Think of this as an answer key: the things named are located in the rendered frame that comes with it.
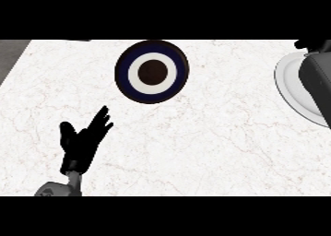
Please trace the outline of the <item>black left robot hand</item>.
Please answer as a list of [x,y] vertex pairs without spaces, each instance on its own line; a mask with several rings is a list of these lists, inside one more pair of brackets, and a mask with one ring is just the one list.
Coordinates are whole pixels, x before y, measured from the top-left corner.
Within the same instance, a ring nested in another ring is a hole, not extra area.
[[83,174],[89,170],[99,143],[114,126],[108,111],[106,107],[100,108],[90,124],[78,132],[68,122],[61,122],[62,174],[69,171]]

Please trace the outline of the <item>navy and white round plate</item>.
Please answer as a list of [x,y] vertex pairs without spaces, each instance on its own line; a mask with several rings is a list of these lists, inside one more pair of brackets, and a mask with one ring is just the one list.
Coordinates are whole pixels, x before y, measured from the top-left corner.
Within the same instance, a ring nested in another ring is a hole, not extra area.
[[180,48],[167,41],[137,42],[120,55],[114,82],[124,96],[145,104],[168,100],[182,90],[189,65]]

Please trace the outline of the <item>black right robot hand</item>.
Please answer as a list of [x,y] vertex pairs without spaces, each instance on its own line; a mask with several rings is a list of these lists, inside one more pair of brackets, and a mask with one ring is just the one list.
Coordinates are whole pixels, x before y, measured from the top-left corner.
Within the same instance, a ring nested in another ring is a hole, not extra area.
[[307,49],[310,53],[328,53],[331,52],[331,40],[297,40],[294,47]]

